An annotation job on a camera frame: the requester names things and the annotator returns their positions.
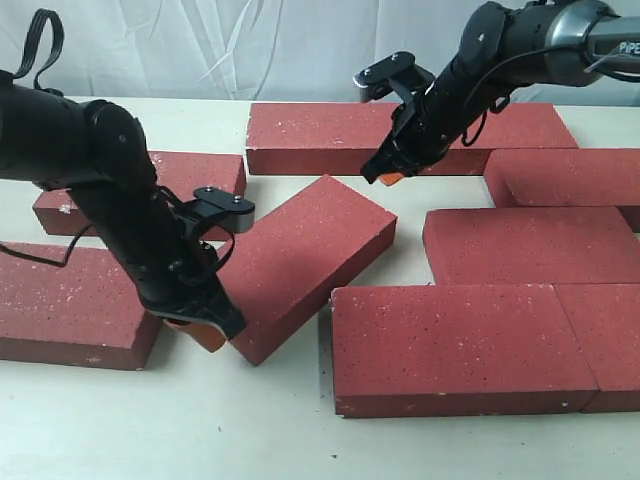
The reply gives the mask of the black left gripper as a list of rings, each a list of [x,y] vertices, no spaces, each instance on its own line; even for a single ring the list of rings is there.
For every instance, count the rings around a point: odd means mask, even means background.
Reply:
[[[139,265],[134,284],[142,306],[208,352],[218,351],[247,326],[219,278],[234,247],[217,251],[201,242],[171,262]]]

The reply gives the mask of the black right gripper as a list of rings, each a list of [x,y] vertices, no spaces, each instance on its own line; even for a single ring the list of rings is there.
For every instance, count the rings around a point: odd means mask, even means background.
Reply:
[[[440,162],[462,134],[460,106],[459,99],[437,87],[398,105],[389,133],[360,175],[370,184],[378,180],[390,187]]]

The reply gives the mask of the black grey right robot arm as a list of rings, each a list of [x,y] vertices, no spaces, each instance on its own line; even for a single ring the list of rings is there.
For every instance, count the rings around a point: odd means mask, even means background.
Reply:
[[[453,58],[434,75],[408,51],[358,72],[363,103],[396,93],[390,132],[360,169],[392,185],[441,162],[451,145],[470,147],[512,93],[536,84],[586,87],[606,77],[639,80],[639,19],[603,1],[530,1],[510,9],[487,1],[471,15]]]

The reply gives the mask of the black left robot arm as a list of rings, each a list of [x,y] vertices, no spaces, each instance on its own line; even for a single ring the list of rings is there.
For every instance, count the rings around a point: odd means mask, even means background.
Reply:
[[[215,352],[246,325],[219,280],[227,256],[203,237],[249,230],[254,204],[213,186],[188,201],[157,182],[139,120],[1,75],[1,176],[64,190],[133,282],[140,303]]]

